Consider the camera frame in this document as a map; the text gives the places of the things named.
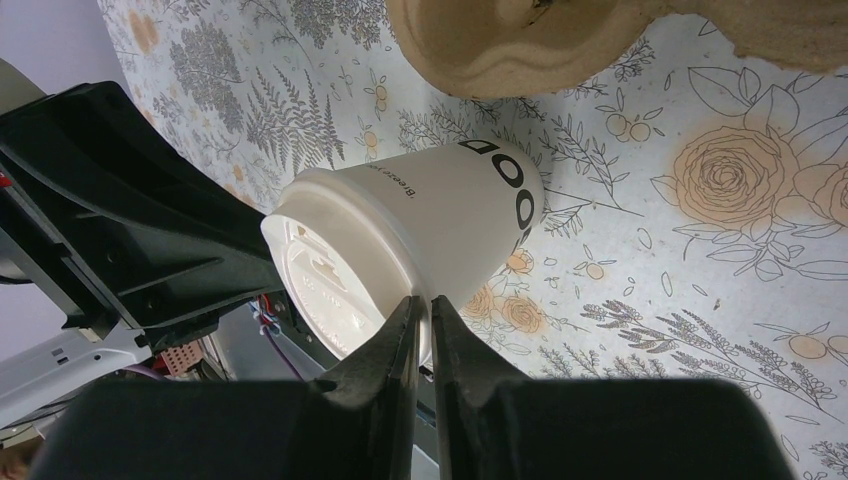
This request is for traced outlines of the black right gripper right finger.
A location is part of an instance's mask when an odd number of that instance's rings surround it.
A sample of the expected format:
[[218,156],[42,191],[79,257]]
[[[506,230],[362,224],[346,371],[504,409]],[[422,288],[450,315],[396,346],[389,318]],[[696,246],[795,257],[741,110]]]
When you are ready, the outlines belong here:
[[535,380],[451,302],[431,304],[445,479],[788,479],[741,390],[687,379]]

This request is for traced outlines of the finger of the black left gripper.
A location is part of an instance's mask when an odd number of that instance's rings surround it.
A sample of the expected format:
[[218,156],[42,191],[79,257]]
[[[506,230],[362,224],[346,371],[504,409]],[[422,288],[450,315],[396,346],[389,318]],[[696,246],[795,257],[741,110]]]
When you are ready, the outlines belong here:
[[1,278],[36,284],[69,329],[101,340],[125,324],[159,352],[282,289],[262,214],[181,157],[114,82],[4,113],[1,171]]

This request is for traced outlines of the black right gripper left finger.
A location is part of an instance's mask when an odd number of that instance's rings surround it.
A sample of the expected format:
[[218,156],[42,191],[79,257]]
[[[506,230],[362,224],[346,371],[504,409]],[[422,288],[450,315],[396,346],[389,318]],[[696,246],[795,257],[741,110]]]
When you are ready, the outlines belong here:
[[407,479],[419,323],[406,297],[310,381],[113,381],[78,396],[33,479]]

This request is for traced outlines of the single white paper cup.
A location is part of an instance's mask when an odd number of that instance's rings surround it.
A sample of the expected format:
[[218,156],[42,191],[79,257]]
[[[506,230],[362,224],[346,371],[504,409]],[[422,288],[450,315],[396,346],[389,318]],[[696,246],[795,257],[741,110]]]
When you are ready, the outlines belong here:
[[430,296],[466,304],[540,222],[539,167],[503,140],[471,139],[337,170],[401,242]]

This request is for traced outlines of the floral table mat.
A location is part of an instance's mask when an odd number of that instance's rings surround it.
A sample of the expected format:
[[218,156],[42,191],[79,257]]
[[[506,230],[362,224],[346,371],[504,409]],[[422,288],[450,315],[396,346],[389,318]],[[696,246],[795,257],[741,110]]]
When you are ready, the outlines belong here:
[[795,477],[847,475],[847,73],[734,56],[655,21],[574,88],[461,100],[381,1],[103,1],[141,113],[263,212],[309,167],[472,137],[519,146],[547,203],[462,314],[536,377],[736,384]]

